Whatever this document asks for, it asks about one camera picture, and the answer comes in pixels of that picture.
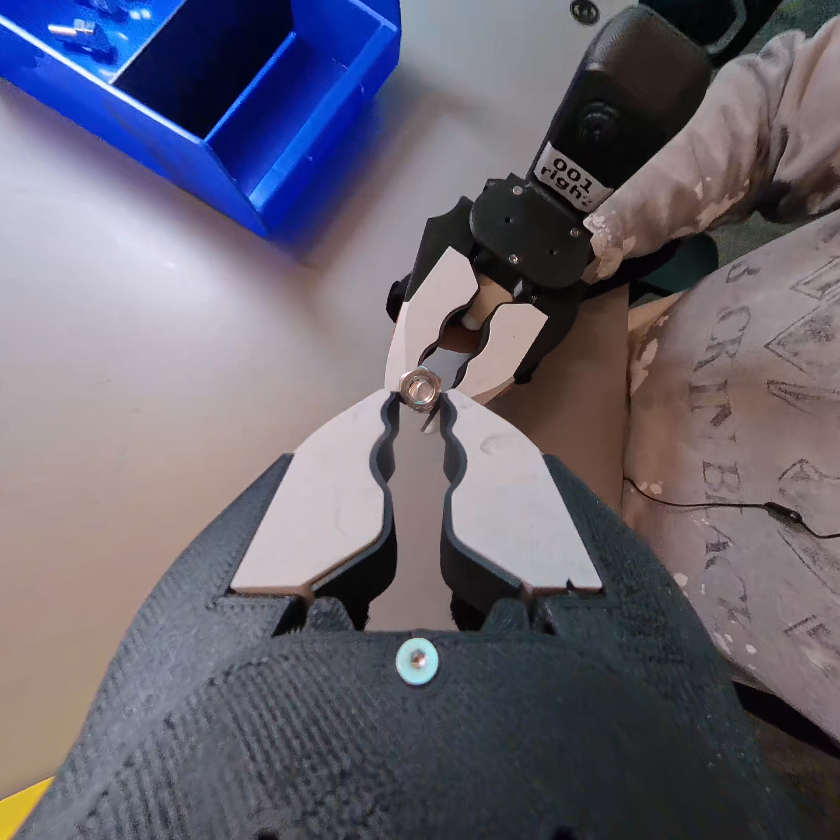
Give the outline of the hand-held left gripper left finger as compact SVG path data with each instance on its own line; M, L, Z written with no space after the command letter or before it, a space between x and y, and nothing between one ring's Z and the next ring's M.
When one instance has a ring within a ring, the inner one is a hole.
M238 595L305 599L386 533L387 478L376 457L393 429L396 394L381 389L304 440L292 454L230 583Z

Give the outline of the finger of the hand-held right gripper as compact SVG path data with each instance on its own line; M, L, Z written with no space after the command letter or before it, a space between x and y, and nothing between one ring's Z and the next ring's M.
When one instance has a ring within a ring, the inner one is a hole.
M419 288L403 300L385 362L387 391L400 391L403 376L422 366L438 347L448 321L468 309L478 292L468 257L447 247Z
M444 312L439 345L455 347L455 339L472 331L477 339L472 354L458 368L453 384L441 384L439 392L457 390L479 404L487 404L504 392L548 316L528 302L509 298L477 298Z

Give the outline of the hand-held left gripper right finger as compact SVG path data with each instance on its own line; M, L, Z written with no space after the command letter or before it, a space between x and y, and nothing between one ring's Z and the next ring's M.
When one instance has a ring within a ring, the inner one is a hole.
M459 599L603 588L541 450L459 391L440 401L445 442L440 568Z

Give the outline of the silver hex bolt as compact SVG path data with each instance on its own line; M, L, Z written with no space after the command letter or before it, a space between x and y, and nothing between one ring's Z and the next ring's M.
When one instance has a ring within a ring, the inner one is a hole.
M412 378L406 388L408 405L416 412L425 415L422 431L432 435L439 429L439 400L441 383L435 374L426 372Z

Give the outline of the silver hex nut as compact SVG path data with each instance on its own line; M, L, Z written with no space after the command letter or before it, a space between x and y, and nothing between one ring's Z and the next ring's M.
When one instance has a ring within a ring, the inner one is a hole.
M436 373L434 373L433 371L430 371L427 367L425 367L423 365L421 365L419 367L416 367L415 369L413 369L411 371L408 371L401 376L400 381L399 381L399 394L400 394L402 402L406 406L408 406L409 408L411 408L411 407L408 405L408 397L407 397L407 393L406 393L407 386L411 382L412 378L417 377L418 375L421 375L421 374L425 374L428 371L433 373L434 375L436 375L436 377L440 380L440 378L438 377L438 375Z

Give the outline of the person's right forearm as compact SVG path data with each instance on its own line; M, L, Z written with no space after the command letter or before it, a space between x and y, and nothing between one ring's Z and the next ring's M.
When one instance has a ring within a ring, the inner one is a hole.
M839 19L732 59L698 110L585 220L583 279L754 213L791 224L839 204Z

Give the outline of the person's right hand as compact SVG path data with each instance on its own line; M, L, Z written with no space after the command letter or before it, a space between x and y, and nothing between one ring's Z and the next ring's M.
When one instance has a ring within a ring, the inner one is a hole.
M439 345L442 349L465 354L476 352L485 322L500 305L512 301L511 294L490 278L479 275L478 283L478 292L469 308L447 324Z

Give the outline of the blue plastic bin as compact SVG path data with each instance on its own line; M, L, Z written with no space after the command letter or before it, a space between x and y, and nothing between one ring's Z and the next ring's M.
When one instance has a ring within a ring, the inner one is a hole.
M48 24L93 20L89 40ZM397 1L2 1L2 78L266 237L396 68Z

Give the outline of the yellow plastic bin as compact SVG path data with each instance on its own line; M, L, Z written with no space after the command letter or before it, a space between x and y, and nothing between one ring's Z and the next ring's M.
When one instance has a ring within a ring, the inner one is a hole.
M54 778L50 776L1 800L1 839L10 839L16 834Z

